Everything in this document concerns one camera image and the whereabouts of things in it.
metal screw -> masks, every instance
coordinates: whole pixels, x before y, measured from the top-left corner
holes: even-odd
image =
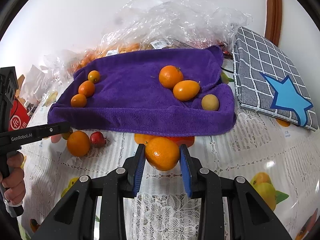
[[[118,174],[123,174],[123,173],[125,173],[125,168],[118,168],[118,169],[116,169],[116,173],[118,173]]]
[[[209,170],[207,168],[201,168],[200,169],[200,173],[202,174],[208,174],[209,173]]]
[[[86,181],[88,181],[88,179],[89,179],[89,177],[87,175],[82,175],[79,180],[80,180],[80,182],[86,182]]]
[[[237,181],[238,181],[239,183],[245,183],[245,178],[239,176],[239,177],[237,177]]]

blue gripper pad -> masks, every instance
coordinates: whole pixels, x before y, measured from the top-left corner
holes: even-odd
[[[192,190],[191,190],[191,174],[188,168],[186,156],[184,154],[184,151],[182,147],[180,147],[180,169],[182,174],[182,180],[184,189],[188,195],[188,197],[191,197]]]
[[[133,190],[132,191],[133,191],[133,194],[135,197],[137,196],[137,193],[140,190],[140,185],[141,185],[141,180],[142,180],[142,175],[143,175],[145,163],[146,163],[146,157],[144,155],[144,150],[143,150],[143,152],[141,152],[137,168],[134,172]]]

finger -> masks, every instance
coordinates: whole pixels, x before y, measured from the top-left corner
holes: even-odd
[[[6,190],[6,192],[4,192],[4,197],[7,200],[13,200],[25,191],[26,187],[24,185],[24,181],[21,181],[17,186],[11,187],[8,190]]]
[[[24,178],[24,171],[21,168],[15,168],[9,177],[2,180],[2,185],[4,187],[15,187],[17,186]]]
[[[7,165],[13,168],[19,168],[22,165],[23,160],[23,154],[21,152],[17,152],[17,154],[7,160]]]
[[[24,190],[20,195],[11,200],[12,205],[18,205],[24,198],[26,190]]]

purple towel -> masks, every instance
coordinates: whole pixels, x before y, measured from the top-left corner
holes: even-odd
[[[102,129],[160,136],[215,135],[236,122],[235,101],[228,85],[219,84],[223,55],[220,48],[155,49],[96,59],[74,74],[74,81],[51,106],[48,123],[69,121],[79,129]],[[159,82],[166,65],[181,68],[184,80],[199,82],[201,90],[188,102],[180,102]],[[101,79],[84,108],[72,108],[78,87],[97,70]],[[218,111],[205,111],[201,99],[214,94]]]

white logo on red box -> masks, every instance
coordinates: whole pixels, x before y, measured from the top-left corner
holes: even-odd
[[[10,120],[10,125],[12,127],[13,130],[18,130],[20,129],[21,126],[21,120],[20,117],[17,115],[14,115],[11,120]]]

